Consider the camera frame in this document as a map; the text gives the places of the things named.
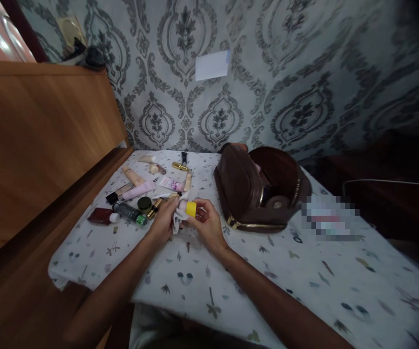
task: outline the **white tablecloth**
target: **white tablecloth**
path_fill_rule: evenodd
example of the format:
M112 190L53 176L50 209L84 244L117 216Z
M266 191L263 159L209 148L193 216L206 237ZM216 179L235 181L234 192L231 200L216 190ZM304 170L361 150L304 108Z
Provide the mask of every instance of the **white tablecloth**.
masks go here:
M177 151L135 151L125 162L145 179L157 179L154 196L169 190L158 186L162 175L151 175L143 155L157 156L167 176L184 183L186 173L172 168ZM193 169L190 199L210 199L221 215L230 247L257 270L302 302L356 348L409 348L419 341L419 270L364 220L356 218L352 232L358 241L318 241L305 228L301 212L276 234L231 229L222 217L213 170L219 154L188 154ZM307 174L313 195L331 197ZM95 207L110 208L105 197L128 180L119 168L101 190L51 259L48 273L63 289L69 281L95 289L136 246L144 228L122 219L109 226L93 225L86 217ZM136 207L138 198L129 204ZM138 285L133 302L142 302L191 318L216 330L282 347L232 276L200 243L194 229L185 228L158 253Z

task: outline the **hand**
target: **hand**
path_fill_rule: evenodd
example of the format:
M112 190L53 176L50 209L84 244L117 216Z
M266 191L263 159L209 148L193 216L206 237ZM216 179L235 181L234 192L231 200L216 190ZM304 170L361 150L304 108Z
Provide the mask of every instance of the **hand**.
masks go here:
M157 238L160 247L163 247L167 240L172 236L172 215L174 214L177 205L179 204L178 197L172 197L163 202L159 207L153 220L153 224L148 231L148 234Z
M219 257L230 249L222 235L219 214L211 201L206 199L193 201L197 204L196 217L187 218L187 222L201 235L207 249L214 256Z

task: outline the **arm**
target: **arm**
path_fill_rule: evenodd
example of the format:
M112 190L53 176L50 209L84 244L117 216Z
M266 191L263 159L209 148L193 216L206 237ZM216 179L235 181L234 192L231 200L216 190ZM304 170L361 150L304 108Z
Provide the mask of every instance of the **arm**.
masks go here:
M197 217L190 217L189 223L198 230L209 251L229 271L287 348L353 348L308 308L230 249L222 234L219 214L209 200L196 199L195 202Z
M172 235L172 214L177 205L177 198L163 203L145 237L77 311L63 335L64 342L75 348L94 348L99 342L120 309L130 301L156 253Z

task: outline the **wallpaper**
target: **wallpaper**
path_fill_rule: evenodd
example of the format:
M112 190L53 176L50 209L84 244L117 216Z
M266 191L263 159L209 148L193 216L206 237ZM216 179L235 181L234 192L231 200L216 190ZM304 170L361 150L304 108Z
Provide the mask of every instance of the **wallpaper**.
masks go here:
M52 62L57 17L105 55L136 149L273 146L307 168L419 124L419 16L405 0L19 0ZM195 58L230 50L226 77Z

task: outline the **white paper note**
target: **white paper note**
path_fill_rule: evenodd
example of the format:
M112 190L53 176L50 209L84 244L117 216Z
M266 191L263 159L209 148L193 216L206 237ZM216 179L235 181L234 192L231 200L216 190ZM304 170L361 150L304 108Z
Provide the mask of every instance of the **white paper note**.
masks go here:
M197 57L195 81L226 76L229 71L229 58L230 50Z

